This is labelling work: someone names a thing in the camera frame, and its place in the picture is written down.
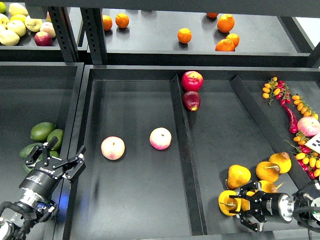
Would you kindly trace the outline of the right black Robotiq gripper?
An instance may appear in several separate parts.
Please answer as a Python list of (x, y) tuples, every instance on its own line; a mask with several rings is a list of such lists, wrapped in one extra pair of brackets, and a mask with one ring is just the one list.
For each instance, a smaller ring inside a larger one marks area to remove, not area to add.
[[(232, 199), (249, 200), (249, 210), (237, 213), (240, 223), (248, 229), (261, 233), (265, 222), (290, 223), (293, 219), (293, 200), (286, 193), (265, 193), (260, 191), (262, 184), (252, 181), (240, 187), (238, 193), (229, 194)], [(247, 195), (251, 190), (258, 190), (252, 196)]]

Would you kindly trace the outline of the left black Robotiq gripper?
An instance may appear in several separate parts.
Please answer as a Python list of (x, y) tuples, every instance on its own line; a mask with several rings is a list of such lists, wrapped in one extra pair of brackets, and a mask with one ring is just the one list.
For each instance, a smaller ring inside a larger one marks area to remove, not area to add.
[(50, 156), (57, 141), (55, 137), (50, 142), (41, 142), (42, 146), (35, 146), (23, 160), (24, 169), (30, 172), (19, 185), (20, 189), (31, 190), (42, 199), (49, 200), (61, 179), (73, 182), (84, 171), (86, 147), (82, 145), (74, 157), (62, 160)]

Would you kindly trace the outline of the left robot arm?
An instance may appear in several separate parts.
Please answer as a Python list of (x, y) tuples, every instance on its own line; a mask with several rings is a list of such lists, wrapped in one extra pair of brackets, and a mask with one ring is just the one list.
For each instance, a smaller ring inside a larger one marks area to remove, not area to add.
[(55, 136), (49, 142), (33, 147), (24, 164), (30, 172), (19, 185), (23, 195), (16, 202), (4, 201), (0, 211), (12, 210), (10, 219), (0, 219), (0, 238), (2, 240), (24, 240), (38, 223), (56, 218), (58, 204), (52, 195), (62, 179), (72, 182), (86, 168), (84, 162), (85, 146), (81, 146), (75, 156), (61, 159), (51, 156), (52, 148), (58, 142)]

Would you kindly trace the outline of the yellow pear behind right arm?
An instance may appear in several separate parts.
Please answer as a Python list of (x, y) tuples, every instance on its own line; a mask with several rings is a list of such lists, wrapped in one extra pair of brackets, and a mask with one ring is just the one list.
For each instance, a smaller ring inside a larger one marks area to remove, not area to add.
[(276, 163), (262, 161), (256, 166), (255, 174), (260, 180), (274, 183), (279, 178), (280, 170)]

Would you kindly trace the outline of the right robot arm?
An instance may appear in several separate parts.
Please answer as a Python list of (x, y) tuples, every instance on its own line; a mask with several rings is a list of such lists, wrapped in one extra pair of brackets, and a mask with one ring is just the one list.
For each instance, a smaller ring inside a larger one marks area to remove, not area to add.
[(284, 223), (296, 220), (298, 225), (315, 233), (320, 232), (320, 197), (311, 196), (302, 190), (292, 196), (286, 193), (265, 192), (258, 181), (249, 182), (240, 187), (239, 192), (229, 193), (230, 199), (249, 202), (248, 210), (230, 210), (236, 214), (240, 223), (248, 229), (261, 233), (263, 224)]

